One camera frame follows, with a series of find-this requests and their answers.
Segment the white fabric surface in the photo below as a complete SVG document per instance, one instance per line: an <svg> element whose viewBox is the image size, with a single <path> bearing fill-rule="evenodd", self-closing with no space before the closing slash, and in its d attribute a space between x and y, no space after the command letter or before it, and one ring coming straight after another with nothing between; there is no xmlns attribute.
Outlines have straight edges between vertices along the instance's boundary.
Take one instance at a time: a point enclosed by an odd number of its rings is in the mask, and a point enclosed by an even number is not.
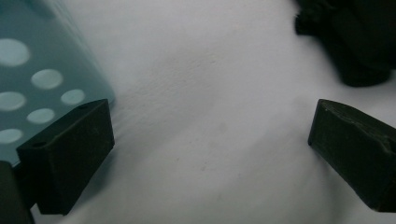
<svg viewBox="0 0 396 224"><path fill-rule="evenodd" d="M292 0L64 0L116 92L116 145L41 223L393 223L306 143L319 98L396 127L396 80L343 85Z"/></svg>

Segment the black foam block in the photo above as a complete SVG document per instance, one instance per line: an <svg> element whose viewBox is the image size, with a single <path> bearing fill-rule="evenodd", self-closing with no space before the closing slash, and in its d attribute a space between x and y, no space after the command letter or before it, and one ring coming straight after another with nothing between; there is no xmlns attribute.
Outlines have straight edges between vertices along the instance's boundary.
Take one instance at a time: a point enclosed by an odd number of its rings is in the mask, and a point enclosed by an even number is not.
<svg viewBox="0 0 396 224"><path fill-rule="evenodd" d="M309 145L379 212L396 212L396 130L348 105L319 100Z"/></svg>
<svg viewBox="0 0 396 224"><path fill-rule="evenodd" d="M43 214L67 214L114 146L107 100L81 105L18 147Z"/></svg>

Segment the black object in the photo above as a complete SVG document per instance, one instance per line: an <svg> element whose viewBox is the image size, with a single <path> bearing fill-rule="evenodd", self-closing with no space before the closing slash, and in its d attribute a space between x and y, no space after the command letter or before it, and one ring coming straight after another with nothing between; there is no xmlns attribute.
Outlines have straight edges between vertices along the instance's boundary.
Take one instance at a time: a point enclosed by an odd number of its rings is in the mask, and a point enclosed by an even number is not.
<svg viewBox="0 0 396 224"><path fill-rule="evenodd" d="M361 111L319 100L308 144L378 212L396 212L396 130Z"/></svg>
<svg viewBox="0 0 396 224"><path fill-rule="evenodd" d="M43 214L66 215L114 146L107 100L81 105L18 147Z"/></svg>
<svg viewBox="0 0 396 224"><path fill-rule="evenodd" d="M12 167L6 161L0 161L0 223L34 223L20 194Z"/></svg>
<svg viewBox="0 0 396 224"><path fill-rule="evenodd" d="M396 68L396 1L297 0L298 35L314 35L332 58L344 83L382 83Z"/></svg>

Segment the teal box with white dots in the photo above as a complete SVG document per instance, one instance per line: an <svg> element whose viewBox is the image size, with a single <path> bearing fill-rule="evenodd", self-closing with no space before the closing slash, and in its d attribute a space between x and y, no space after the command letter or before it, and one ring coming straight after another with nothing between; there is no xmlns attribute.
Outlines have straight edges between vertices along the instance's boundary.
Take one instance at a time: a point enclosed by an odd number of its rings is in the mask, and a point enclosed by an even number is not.
<svg viewBox="0 0 396 224"><path fill-rule="evenodd" d="M60 0L0 1L0 161L78 105L114 93Z"/></svg>

